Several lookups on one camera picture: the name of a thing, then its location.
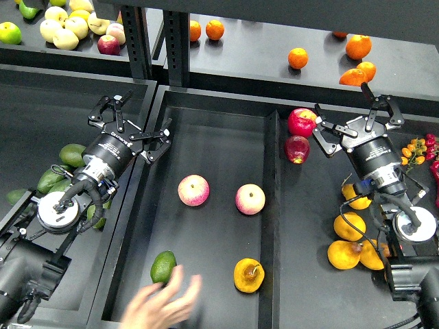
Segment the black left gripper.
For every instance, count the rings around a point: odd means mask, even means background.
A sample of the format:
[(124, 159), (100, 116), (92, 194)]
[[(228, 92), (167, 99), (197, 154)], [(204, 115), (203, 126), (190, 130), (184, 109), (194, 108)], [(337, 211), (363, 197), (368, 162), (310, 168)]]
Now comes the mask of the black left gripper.
[[(157, 131), (142, 132), (129, 120), (123, 120), (122, 107), (133, 94), (102, 96), (88, 115), (88, 124), (102, 127), (101, 134), (82, 152), (84, 174), (91, 178), (119, 178), (136, 156), (154, 164), (170, 148), (172, 119)], [(113, 122), (105, 123), (103, 113), (112, 111)]]

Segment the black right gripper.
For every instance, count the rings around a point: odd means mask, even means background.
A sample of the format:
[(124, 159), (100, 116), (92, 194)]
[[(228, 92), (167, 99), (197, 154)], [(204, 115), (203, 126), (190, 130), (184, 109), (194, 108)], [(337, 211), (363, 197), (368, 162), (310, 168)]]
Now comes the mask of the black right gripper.
[[(404, 118), (393, 96), (375, 96), (366, 82), (362, 82), (360, 88), (370, 104), (367, 118), (357, 117), (346, 125), (335, 124), (326, 120), (320, 104), (315, 103), (316, 127), (312, 136), (327, 158), (343, 149), (358, 177), (367, 178), (383, 167), (393, 169), (400, 165), (387, 130), (400, 128)], [(379, 111), (388, 113), (386, 123), (376, 122)]]

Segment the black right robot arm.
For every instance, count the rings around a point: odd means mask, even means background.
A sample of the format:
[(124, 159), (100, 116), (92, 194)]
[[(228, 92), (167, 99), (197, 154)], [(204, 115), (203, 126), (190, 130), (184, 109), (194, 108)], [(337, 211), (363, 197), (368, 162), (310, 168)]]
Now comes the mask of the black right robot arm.
[(407, 195), (408, 175), (388, 136), (405, 122), (393, 97), (374, 95), (365, 82), (361, 91), (370, 104), (368, 115), (344, 125), (318, 116), (313, 137), (328, 158), (340, 150), (346, 153), (359, 178), (356, 197), (372, 199), (378, 229), (372, 247), (383, 262), (393, 300), (415, 303), (421, 327), (437, 328), (438, 255), (419, 255), (421, 246), (438, 236), (438, 220), (417, 205), (429, 189), (415, 182), (418, 193)]

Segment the blurred human hand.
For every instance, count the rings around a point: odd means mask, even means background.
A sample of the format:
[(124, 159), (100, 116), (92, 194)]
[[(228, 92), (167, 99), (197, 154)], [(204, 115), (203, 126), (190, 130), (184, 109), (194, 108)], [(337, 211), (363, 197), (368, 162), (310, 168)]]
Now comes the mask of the blurred human hand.
[(127, 305), (120, 328), (171, 328), (187, 320), (198, 300), (202, 288), (202, 276), (194, 275), (185, 294), (175, 298), (184, 278), (183, 266), (172, 270), (170, 281), (164, 287), (154, 283), (143, 287)]

